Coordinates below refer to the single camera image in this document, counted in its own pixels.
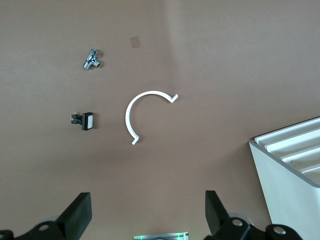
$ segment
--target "black electrical connector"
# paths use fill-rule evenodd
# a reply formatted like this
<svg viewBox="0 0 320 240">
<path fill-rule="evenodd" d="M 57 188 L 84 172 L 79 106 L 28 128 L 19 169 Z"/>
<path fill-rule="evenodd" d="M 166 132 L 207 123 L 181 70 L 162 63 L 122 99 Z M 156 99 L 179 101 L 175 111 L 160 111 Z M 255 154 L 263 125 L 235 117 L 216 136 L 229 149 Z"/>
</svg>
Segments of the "black electrical connector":
<svg viewBox="0 0 320 240">
<path fill-rule="evenodd" d="M 70 117 L 72 124 L 82 125 L 82 130 L 87 131 L 94 126 L 94 114 L 92 112 L 83 113 L 82 116 L 78 115 L 76 112 Z"/>
</svg>

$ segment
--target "white container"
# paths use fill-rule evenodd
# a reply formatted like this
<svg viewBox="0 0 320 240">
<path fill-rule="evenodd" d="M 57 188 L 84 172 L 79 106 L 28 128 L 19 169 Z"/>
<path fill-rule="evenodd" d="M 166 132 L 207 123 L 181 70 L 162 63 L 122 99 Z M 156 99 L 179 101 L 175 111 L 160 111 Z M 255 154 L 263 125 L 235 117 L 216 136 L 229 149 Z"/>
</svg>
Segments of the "white container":
<svg viewBox="0 0 320 240">
<path fill-rule="evenodd" d="M 249 142 L 273 224 L 320 239 L 320 117 Z"/>
</svg>

